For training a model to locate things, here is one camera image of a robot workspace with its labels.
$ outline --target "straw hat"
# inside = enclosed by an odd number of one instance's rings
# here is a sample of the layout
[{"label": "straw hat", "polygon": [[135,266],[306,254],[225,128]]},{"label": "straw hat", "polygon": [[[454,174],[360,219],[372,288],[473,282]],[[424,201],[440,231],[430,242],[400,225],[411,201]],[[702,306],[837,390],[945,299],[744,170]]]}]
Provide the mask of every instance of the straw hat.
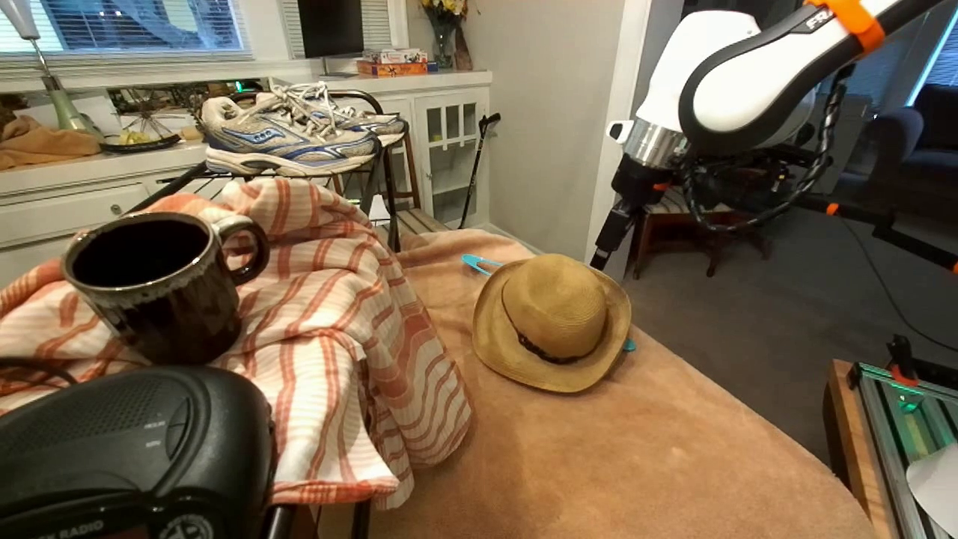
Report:
[{"label": "straw hat", "polygon": [[473,345],[503,376],[584,393],[619,358],[631,329],[629,293],[562,254],[500,266],[481,288]]}]

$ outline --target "flower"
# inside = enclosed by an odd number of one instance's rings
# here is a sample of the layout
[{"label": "flower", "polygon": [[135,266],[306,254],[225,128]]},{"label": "flower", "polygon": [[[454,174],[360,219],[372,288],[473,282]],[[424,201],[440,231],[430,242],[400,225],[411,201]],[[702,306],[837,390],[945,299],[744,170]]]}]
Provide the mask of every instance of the flower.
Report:
[{"label": "flower", "polygon": [[466,14],[466,0],[419,0],[427,22],[457,23]]}]

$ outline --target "towel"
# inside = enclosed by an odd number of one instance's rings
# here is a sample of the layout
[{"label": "towel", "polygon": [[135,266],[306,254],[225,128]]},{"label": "towel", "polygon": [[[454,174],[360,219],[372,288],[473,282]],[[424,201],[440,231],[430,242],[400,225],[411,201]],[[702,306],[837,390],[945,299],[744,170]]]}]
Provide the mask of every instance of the towel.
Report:
[{"label": "towel", "polygon": [[[270,236],[270,266],[240,288],[244,333],[211,367],[249,376],[271,405],[271,504],[400,507],[412,474],[461,447],[473,408],[457,367],[384,234],[352,203],[306,179],[252,179],[231,182],[214,203],[179,192],[146,212],[240,212]],[[60,260],[0,290],[0,355],[77,379],[150,366],[62,282]],[[56,390],[53,376],[0,376],[0,414]]]}]

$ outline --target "floor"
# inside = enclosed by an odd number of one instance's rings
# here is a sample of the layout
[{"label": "floor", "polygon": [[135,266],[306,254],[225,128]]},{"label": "floor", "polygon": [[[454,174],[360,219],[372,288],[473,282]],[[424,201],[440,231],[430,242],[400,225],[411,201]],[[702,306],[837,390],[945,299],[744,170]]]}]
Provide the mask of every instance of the floor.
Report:
[{"label": "floor", "polygon": [[[900,231],[958,252],[958,231]],[[696,248],[662,252],[641,278],[626,276],[637,326],[822,460],[833,358],[885,366],[885,341],[900,333],[916,355],[958,367],[955,276],[875,239],[869,225],[803,210],[764,236],[767,260],[731,242],[711,278]]]}]

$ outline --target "cable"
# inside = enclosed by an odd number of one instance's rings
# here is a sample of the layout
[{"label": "cable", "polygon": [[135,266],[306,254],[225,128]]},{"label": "cable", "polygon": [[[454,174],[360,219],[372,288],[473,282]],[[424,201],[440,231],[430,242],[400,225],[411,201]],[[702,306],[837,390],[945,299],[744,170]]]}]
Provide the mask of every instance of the cable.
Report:
[{"label": "cable", "polygon": [[918,329],[918,326],[904,315],[904,308],[897,306],[890,282],[881,276],[881,266],[875,263],[875,257],[872,257],[869,246],[861,242],[861,236],[860,236],[845,219],[840,219],[840,225],[845,225],[845,231],[860,242],[860,248],[861,248],[861,254],[866,254],[866,263],[872,266],[881,290],[885,293],[885,299],[890,299],[891,311],[900,317],[900,323],[904,323],[906,329],[912,329],[916,336],[922,336],[924,341],[930,341],[930,345],[937,345],[937,347],[943,347],[943,351],[958,354],[958,345],[948,345],[948,341],[933,338],[930,333]]},{"label": "cable", "polygon": [[80,379],[71,376],[65,367],[47,366],[47,361],[38,361],[38,358],[27,358],[27,355],[0,355],[0,372],[6,372],[6,367],[41,372],[45,376],[38,376],[36,382],[45,382],[47,376],[60,376],[60,379],[65,379],[69,385],[77,385],[77,382],[80,382]]}]

